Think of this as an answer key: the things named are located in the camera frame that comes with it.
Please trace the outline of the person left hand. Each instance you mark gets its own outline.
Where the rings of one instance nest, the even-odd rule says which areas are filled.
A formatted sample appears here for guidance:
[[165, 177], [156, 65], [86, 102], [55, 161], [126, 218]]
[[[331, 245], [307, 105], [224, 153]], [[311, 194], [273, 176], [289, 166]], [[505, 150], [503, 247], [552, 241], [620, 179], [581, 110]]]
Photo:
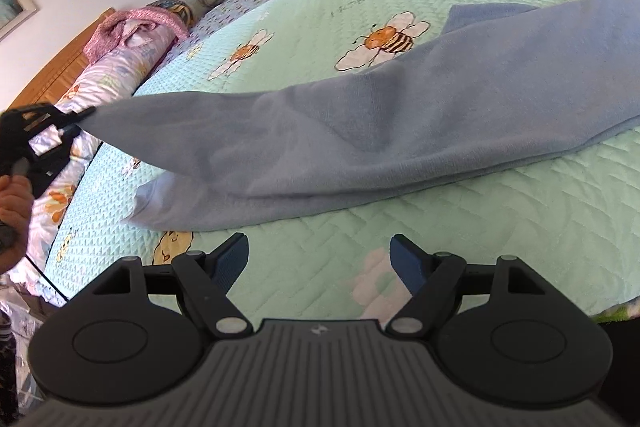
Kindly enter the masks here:
[[1, 178], [1, 222], [15, 232], [13, 243], [1, 251], [1, 273], [13, 269], [26, 254], [29, 223], [32, 217], [32, 186], [24, 176]]

